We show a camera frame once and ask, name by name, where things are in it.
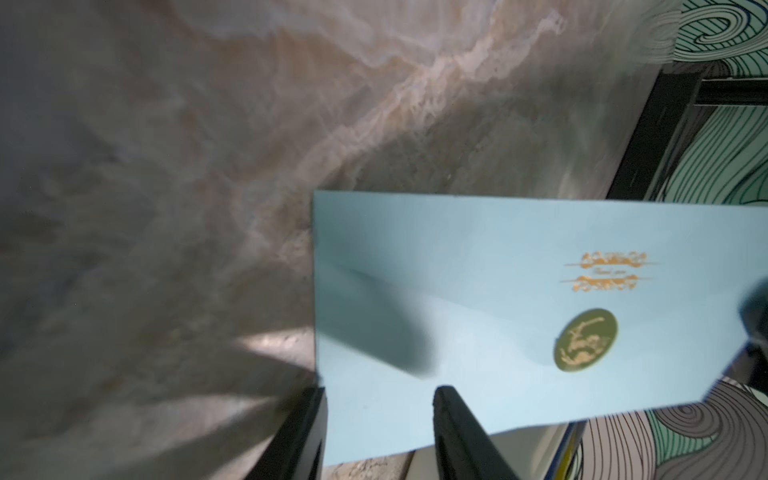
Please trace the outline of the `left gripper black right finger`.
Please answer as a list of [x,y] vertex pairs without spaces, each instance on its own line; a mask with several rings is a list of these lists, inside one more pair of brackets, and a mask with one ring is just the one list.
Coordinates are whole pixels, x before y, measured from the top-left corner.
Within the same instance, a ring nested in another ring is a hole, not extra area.
[[440,386],[435,391],[433,427],[440,479],[518,478],[452,386]]

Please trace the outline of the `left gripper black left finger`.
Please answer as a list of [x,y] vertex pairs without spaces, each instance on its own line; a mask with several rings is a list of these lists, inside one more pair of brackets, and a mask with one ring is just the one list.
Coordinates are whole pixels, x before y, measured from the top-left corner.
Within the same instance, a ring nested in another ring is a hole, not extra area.
[[245,479],[320,479],[327,424],[328,404],[325,389],[305,389]]

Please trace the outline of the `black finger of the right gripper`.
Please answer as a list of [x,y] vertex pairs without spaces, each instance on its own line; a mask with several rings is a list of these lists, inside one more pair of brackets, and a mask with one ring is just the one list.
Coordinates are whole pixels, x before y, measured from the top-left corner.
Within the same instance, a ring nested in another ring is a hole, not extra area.
[[761,280],[739,307],[749,340],[760,348],[767,347],[767,280]]

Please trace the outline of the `light blue envelope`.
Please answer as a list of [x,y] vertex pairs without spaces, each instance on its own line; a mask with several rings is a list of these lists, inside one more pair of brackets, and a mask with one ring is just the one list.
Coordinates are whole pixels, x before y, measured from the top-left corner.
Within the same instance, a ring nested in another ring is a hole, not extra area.
[[767,282],[763,206],[318,191],[329,465],[433,443],[455,388],[489,433],[701,400]]

